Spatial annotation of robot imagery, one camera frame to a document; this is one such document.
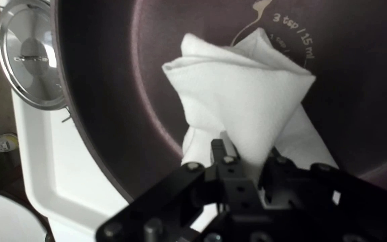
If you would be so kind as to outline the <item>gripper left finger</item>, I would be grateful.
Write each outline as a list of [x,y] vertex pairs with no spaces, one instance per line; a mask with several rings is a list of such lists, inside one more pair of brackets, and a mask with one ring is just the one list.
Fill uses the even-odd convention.
[[228,139],[211,141],[213,164],[182,165],[104,222],[96,242],[233,242],[249,239],[261,201]]

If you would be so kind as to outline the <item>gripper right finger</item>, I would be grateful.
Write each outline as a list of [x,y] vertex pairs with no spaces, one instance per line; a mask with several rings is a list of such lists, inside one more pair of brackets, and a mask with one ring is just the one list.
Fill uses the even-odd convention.
[[324,163],[302,169],[273,148],[259,188],[267,205],[311,225],[308,242],[387,242],[387,190]]

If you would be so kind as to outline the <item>white towel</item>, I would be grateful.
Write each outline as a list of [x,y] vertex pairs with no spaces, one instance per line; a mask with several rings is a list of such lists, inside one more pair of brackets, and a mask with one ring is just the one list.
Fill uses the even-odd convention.
[[188,33],[181,52],[162,65],[189,125],[181,164],[211,166],[211,141],[227,133],[255,184],[273,147],[299,168],[338,167],[301,105],[316,77],[277,51],[264,29],[235,46]]

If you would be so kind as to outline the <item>dark non-stick pan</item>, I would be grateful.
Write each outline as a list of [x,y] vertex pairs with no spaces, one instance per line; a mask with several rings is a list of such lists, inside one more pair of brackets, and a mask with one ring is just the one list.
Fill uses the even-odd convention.
[[188,125],[162,65],[186,33],[217,45],[263,28],[316,75],[303,106],[337,164],[387,189],[387,0],[51,0],[66,103],[132,201],[176,169]]

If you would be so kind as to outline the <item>white tray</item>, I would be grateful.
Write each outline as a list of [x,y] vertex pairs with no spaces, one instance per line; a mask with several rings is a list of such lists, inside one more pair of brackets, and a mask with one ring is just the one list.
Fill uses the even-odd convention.
[[224,0],[47,0],[66,107],[14,96],[28,199],[74,241],[181,164],[188,124],[162,65]]

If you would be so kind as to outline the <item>white round plate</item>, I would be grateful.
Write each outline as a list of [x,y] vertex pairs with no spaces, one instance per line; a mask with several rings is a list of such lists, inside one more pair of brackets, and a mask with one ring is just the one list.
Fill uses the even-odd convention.
[[32,210],[0,195],[0,242],[47,242],[47,234]]

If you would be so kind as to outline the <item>silver metal pot lid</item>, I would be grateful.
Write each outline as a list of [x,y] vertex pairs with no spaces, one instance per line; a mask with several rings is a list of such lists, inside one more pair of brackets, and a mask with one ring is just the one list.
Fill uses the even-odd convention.
[[9,0],[0,14],[0,66],[12,90],[30,106],[66,107],[53,47],[50,3]]

